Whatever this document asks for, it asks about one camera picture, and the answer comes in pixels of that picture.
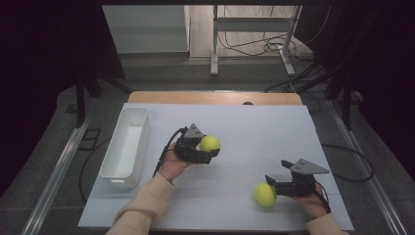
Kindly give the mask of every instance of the yellow-green ball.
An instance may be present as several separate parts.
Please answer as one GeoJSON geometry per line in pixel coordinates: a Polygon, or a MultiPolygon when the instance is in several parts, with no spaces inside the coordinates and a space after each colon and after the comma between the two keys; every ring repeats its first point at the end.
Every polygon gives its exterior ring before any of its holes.
{"type": "Polygon", "coordinates": [[[265,207],[274,205],[277,200],[275,189],[267,183],[258,184],[255,188],[254,195],[256,201],[265,207]]]}
{"type": "Polygon", "coordinates": [[[213,135],[205,136],[199,144],[199,150],[204,152],[210,152],[216,149],[220,149],[220,141],[213,135]]]}

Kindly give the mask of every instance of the white plastic bin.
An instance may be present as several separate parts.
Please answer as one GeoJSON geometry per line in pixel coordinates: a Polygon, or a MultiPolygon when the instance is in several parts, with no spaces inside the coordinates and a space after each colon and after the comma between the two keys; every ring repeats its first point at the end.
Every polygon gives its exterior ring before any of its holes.
{"type": "Polygon", "coordinates": [[[117,188],[135,187],[140,178],[149,135],[150,122],[146,109],[122,109],[101,165],[100,176],[117,188]]]}

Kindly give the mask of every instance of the desk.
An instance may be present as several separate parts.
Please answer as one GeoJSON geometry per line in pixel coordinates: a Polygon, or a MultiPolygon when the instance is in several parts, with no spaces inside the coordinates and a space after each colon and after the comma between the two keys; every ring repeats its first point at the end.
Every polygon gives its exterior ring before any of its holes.
{"type": "MultiPolygon", "coordinates": [[[[192,166],[175,180],[178,190],[169,201],[170,210],[152,224],[153,229],[201,232],[305,229],[308,217],[297,202],[280,196],[274,207],[263,208],[253,196],[254,187],[264,182],[265,174],[280,182],[291,181],[290,171],[281,167],[281,160],[295,163],[304,158],[329,168],[308,109],[300,104],[298,95],[134,92],[128,101],[125,108],[147,109],[151,124],[139,185],[151,179],[162,147],[177,128],[194,122],[204,134],[218,136],[222,145],[219,156],[210,164],[192,166]],[[247,101],[258,105],[241,105],[247,101]]],[[[316,175],[316,179],[325,186],[340,227],[353,230],[333,175],[316,175]]],[[[134,197],[138,188],[119,190],[97,176],[79,226],[110,227],[116,212],[134,197]]]]}

